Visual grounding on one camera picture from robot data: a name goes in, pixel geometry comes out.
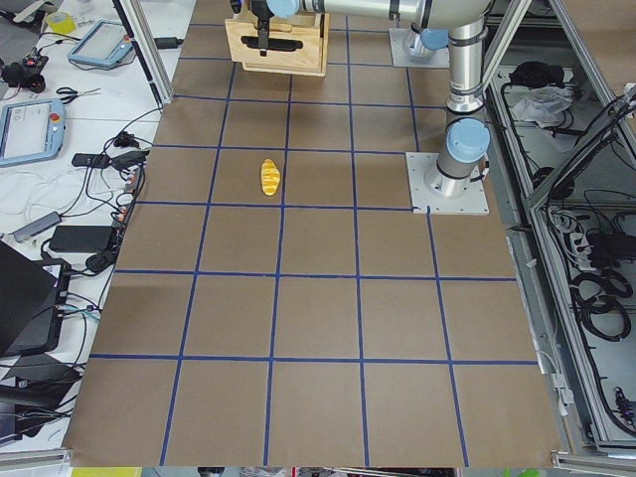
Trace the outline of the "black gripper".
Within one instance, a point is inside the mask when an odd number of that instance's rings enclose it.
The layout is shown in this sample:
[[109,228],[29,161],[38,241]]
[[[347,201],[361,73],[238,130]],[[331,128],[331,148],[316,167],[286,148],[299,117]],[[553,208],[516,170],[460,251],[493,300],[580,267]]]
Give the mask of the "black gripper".
[[259,54],[266,56],[269,45],[269,19],[272,17],[266,0],[250,0],[249,9],[258,18],[257,21],[257,44]]

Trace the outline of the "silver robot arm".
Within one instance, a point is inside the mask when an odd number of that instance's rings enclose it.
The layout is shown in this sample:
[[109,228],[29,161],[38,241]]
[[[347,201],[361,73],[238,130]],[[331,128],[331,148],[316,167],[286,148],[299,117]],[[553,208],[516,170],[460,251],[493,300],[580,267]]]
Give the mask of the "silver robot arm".
[[423,59],[448,47],[449,33],[445,29],[411,28],[407,31],[402,48],[411,58]]
[[445,30],[449,87],[444,146],[436,162],[424,173],[423,181],[437,197],[455,199],[464,195],[491,139],[481,117],[488,1],[246,1],[244,4],[256,17],[256,44],[263,56],[272,43],[271,19],[289,19],[299,13],[385,17],[409,21],[423,32]]

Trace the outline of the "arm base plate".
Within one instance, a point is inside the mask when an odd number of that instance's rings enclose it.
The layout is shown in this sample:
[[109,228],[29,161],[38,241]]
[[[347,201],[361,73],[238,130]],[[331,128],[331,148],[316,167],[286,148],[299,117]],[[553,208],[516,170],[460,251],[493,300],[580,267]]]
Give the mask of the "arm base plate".
[[390,46],[396,68],[449,68],[447,30],[391,28]]
[[489,207],[478,165],[468,178],[450,179],[437,168],[437,153],[407,152],[406,171],[415,214],[485,216]]

